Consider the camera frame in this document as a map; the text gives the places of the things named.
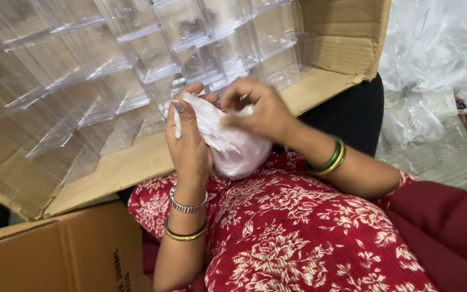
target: gold bangle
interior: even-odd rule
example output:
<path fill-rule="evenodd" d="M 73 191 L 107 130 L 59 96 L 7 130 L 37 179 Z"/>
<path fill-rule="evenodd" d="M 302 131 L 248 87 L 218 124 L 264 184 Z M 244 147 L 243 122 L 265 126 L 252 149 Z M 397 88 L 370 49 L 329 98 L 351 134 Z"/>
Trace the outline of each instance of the gold bangle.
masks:
<path fill-rule="evenodd" d="M 333 165 L 330 168 L 325 169 L 324 171 L 317 172 L 316 173 L 317 176 L 325 176 L 329 174 L 331 171 L 337 169 L 338 166 L 340 166 L 342 160 L 345 158 L 345 151 L 346 151 L 345 144 L 341 140 L 340 140 L 340 146 L 341 146 L 340 153 L 338 154 L 338 157 L 336 157 L 336 160 L 334 161 Z"/>
<path fill-rule="evenodd" d="M 167 218 L 165 219 L 165 234 L 167 236 L 169 236 L 170 238 L 176 240 L 176 241 L 193 241 L 195 239 L 197 239 L 199 236 L 202 236 L 203 234 L 205 234 L 206 230 L 208 229 L 208 218 L 205 217 L 205 221 L 204 221 L 204 224 L 203 226 L 198 230 L 198 232 L 196 233 L 193 233 L 193 234 L 189 234 L 189 235 L 179 235 L 179 234 L 175 234 L 173 233 L 169 227 L 167 226 L 167 220 L 168 220 L 169 216 L 167 216 Z"/>

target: bangle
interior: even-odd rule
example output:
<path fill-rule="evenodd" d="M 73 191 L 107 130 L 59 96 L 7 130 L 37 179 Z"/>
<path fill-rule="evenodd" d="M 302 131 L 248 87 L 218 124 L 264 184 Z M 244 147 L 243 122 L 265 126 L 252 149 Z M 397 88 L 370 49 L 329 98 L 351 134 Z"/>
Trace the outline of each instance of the bangle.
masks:
<path fill-rule="evenodd" d="M 174 209 L 182 212 L 182 213 L 196 213 L 202 209 L 205 208 L 206 206 L 206 202 L 208 200 L 208 192 L 205 190 L 204 191 L 204 201 L 201 203 L 201 205 L 198 205 L 198 206 L 185 206 L 185 205 L 181 205 L 180 203 L 176 202 L 176 200 L 174 199 L 174 192 L 176 191 L 176 183 L 174 183 L 174 185 L 172 186 L 172 188 L 170 189 L 170 193 L 169 193 L 169 196 L 170 196 L 170 202 L 171 202 L 171 205 Z"/>
<path fill-rule="evenodd" d="M 203 226 L 201 226 L 200 229 L 198 229 L 198 231 L 192 234 L 189 234 L 189 235 L 181 235 L 181 234 L 176 234 L 172 232 L 167 225 L 168 222 L 169 222 L 169 215 L 167 215 L 167 217 L 165 218 L 165 234 L 176 241 L 193 241 L 199 236 L 202 236 L 206 232 L 206 229 L 208 227 L 208 217 L 205 217 L 204 224 Z"/>
<path fill-rule="evenodd" d="M 334 153 L 333 153 L 333 156 L 331 157 L 331 159 L 326 162 L 324 165 L 322 165 L 320 168 L 315 168 L 313 167 L 307 160 L 306 160 L 306 168 L 310 171 L 310 172 L 322 172 L 322 171 L 325 171 L 326 169 L 330 168 L 333 164 L 334 164 L 334 161 L 336 160 L 336 158 L 338 157 L 339 153 L 340 153 L 340 139 L 334 135 L 330 135 L 331 137 L 333 137 L 334 141 L 335 141 L 335 149 L 334 149 Z"/>
<path fill-rule="evenodd" d="M 340 167 L 341 163 L 345 159 L 345 153 L 346 153 L 345 144 L 342 141 L 340 141 L 340 145 L 341 145 L 340 154 L 338 155 L 338 157 L 336 157 L 336 160 L 334 161 L 334 164 L 331 167 L 329 167 L 328 169 L 325 169 L 324 171 L 317 172 L 316 175 L 325 176 L 328 173 L 330 173 L 331 171 L 333 171 L 333 170 Z"/>

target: stacked plastic containers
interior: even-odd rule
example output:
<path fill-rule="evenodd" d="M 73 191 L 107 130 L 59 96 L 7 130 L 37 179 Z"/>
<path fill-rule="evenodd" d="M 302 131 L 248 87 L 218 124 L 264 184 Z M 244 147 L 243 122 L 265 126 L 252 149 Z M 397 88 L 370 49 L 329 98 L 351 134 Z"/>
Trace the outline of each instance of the stacked plastic containers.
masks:
<path fill-rule="evenodd" d="M 0 1 L 0 133 L 62 183 L 163 130 L 186 85 L 299 79 L 295 1 Z"/>

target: silver bracelet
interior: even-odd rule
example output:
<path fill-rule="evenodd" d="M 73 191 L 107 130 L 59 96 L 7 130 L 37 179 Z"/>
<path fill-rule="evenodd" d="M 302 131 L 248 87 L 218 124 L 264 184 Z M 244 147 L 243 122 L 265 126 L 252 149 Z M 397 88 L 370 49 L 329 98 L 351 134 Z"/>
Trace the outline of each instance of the silver bracelet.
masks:
<path fill-rule="evenodd" d="M 206 202 L 208 200 L 208 192 L 205 190 L 204 191 L 204 201 L 201 203 L 201 205 L 198 206 L 185 206 L 181 205 L 180 203 L 176 202 L 174 199 L 174 191 L 176 190 L 176 183 L 172 186 L 172 189 L 170 189 L 170 202 L 171 205 L 174 209 L 182 212 L 182 213 L 196 213 L 199 210 L 202 210 L 206 206 Z"/>

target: forearm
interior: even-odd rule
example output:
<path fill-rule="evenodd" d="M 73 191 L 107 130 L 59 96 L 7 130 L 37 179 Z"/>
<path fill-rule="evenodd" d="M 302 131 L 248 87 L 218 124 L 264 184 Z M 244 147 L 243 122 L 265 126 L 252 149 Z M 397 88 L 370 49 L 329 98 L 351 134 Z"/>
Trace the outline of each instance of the forearm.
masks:
<path fill-rule="evenodd" d="M 302 154 L 315 166 L 331 159 L 335 151 L 334 139 L 302 122 L 288 130 L 288 146 Z M 326 175 L 338 189 L 347 194 L 374 200 L 390 192 L 400 179 L 399 170 L 347 146 L 341 166 Z"/>
<path fill-rule="evenodd" d="M 187 206 L 196 206 L 205 198 L 204 185 L 179 183 L 174 192 L 174 199 Z M 205 222 L 205 209 L 185 214 L 171 208 L 168 227 L 176 234 L 192 234 Z M 154 291 L 167 291 L 178 286 L 190 284 L 204 264 L 205 236 L 193 241 L 180 242 L 166 234 L 160 245 L 154 271 Z"/>

